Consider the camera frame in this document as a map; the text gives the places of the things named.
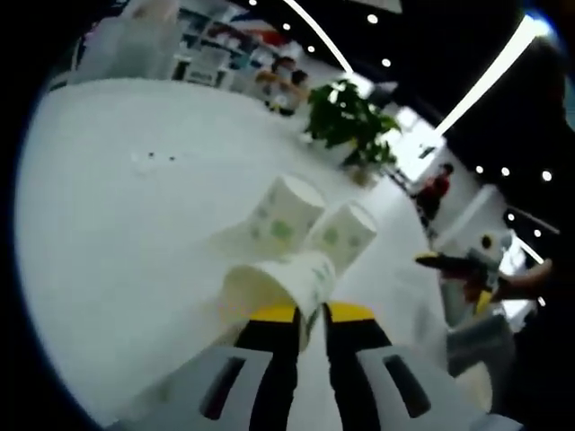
white table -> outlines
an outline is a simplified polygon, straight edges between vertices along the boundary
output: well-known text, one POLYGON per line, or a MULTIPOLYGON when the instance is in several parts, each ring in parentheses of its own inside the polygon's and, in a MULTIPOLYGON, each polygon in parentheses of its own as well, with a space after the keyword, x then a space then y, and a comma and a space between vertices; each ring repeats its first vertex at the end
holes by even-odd
MULTIPOLYGON (((54 366, 102 425, 221 335, 210 306, 226 268, 198 244, 252 210, 283 172, 313 181, 332 210, 354 198, 373 213, 379 234, 334 299, 371 306, 392 341, 445 366, 438 281, 411 263, 427 247, 414 208, 391 181, 359 189, 308 154, 302 124, 175 82, 88 83, 42 101, 17 186, 23 291, 54 366)), ((318 331, 300 358, 293 424, 318 420, 314 379, 329 382, 317 369, 318 331)))

person in red shirt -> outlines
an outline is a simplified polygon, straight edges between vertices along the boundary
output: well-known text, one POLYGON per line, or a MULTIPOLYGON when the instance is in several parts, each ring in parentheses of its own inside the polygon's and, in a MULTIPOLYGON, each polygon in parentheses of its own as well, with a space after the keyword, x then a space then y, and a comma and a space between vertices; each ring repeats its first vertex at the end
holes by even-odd
POLYGON ((449 177, 453 171, 453 164, 442 164, 439 174, 427 179, 423 189, 414 197, 416 205, 424 215, 423 223, 426 227, 438 214, 441 199, 449 191, 449 177))

white paper cup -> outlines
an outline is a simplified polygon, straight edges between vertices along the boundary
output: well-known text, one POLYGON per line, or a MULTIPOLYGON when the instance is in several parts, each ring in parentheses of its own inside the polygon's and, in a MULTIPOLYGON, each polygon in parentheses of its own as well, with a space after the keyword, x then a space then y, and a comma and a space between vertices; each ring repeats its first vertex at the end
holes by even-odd
POLYGON ((220 253, 241 261, 271 259, 300 250, 322 215, 325 200, 308 181, 278 177, 246 220, 212 235, 220 253))
POLYGON ((231 268, 221 297, 227 312, 244 318, 262 308, 296 305, 307 321, 327 300, 334 284, 330 259, 319 251, 305 251, 231 268))
POLYGON ((376 221, 357 203, 341 207, 312 233, 309 249, 325 253, 342 274, 377 235, 376 221))

black ceiling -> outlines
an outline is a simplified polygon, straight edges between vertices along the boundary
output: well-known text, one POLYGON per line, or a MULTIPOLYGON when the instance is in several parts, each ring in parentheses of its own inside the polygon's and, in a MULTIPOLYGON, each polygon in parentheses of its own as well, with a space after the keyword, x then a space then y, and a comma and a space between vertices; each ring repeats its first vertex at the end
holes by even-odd
MULTIPOLYGON (((247 0, 276 28, 289 22, 287 35, 315 56, 337 66, 331 52, 307 24, 281 1, 247 0)), ((401 99, 438 124, 462 99, 500 53, 524 11, 516 0, 402 0, 401 14, 347 0, 299 3, 323 27, 354 69, 375 82, 396 80, 401 99), (369 24, 375 13, 378 24, 369 24), (382 67, 390 58, 392 66, 382 67)), ((562 73, 555 48, 531 44, 500 80, 451 128, 447 144, 480 180, 495 182, 508 201, 551 224, 558 224, 568 193, 559 170, 569 172, 573 132, 562 112, 562 73), (510 169, 501 176, 503 166, 510 169), (541 178, 553 172, 551 182, 541 178)))

green plant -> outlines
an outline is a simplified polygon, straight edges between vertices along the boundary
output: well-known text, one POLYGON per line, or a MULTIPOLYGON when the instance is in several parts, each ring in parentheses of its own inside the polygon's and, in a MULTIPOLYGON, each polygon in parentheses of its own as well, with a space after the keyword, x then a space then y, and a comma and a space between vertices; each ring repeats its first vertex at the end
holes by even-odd
POLYGON ((305 132, 325 141, 327 148, 347 142, 356 147, 344 164, 394 162, 389 145, 379 142, 385 132, 401 131, 399 125, 363 99, 354 83, 341 79, 313 89, 309 104, 311 112, 305 132))

